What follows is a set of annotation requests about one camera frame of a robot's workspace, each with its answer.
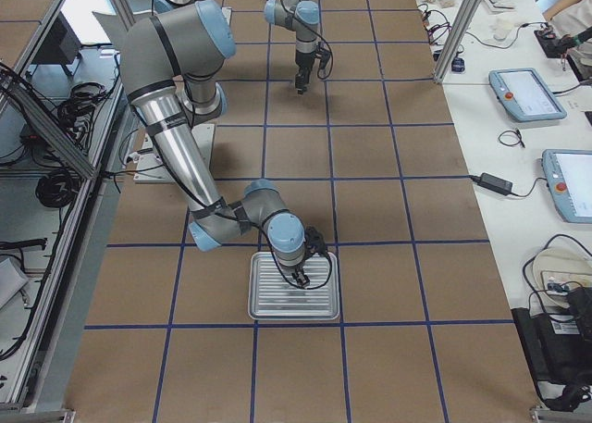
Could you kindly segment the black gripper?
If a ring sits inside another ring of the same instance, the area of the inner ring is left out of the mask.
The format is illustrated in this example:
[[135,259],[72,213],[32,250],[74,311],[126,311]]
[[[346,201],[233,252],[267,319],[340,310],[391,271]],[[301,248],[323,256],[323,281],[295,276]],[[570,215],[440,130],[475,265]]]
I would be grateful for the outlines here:
[[296,43],[295,63],[298,72],[295,75],[295,88],[298,94],[304,94],[310,83],[310,76],[315,62],[318,62],[317,78],[327,79],[330,76],[330,47],[322,43]]
[[298,286],[306,288],[309,278],[304,273],[304,263],[315,255],[327,256],[327,245],[323,234],[313,226],[304,231],[304,254],[302,260],[291,271],[291,276]]

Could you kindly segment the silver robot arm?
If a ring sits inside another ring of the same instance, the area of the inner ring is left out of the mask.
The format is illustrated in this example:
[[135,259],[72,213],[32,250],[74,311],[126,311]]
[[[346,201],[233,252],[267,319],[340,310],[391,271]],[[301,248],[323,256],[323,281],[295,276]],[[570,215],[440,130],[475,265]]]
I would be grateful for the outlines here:
[[[314,64],[319,64],[322,73],[332,60],[331,49],[323,46],[317,32],[318,4],[313,0],[266,0],[264,13],[267,23],[295,33],[298,72],[294,85],[303,94]],[[214,0],[189,0],[184,6],[172,3],[168,10],[160,5],[150,23],[173,75],[184,81],[181,101],[192,108],[212,101],[223,103],[225,95],[214,76],[224,61],[235,55],[236,45],[219,4]]]
[[271,248],[284,280],[307,289],[304,263],[327,256],[319,232],[305,228],[268,180],[252,182],[237,202],[219,193],[195,142],[189,116],[177,95],[174,79],[190,89],[191,108],[207,121],[225,110],[225,95],[214,76],[236,52],[228,22],[219,4],[203,0],[136,22],[121,49],[119,73],[167,172],[186,196],[193,221],[190,231],[204,252],[251,229],[258,229]]

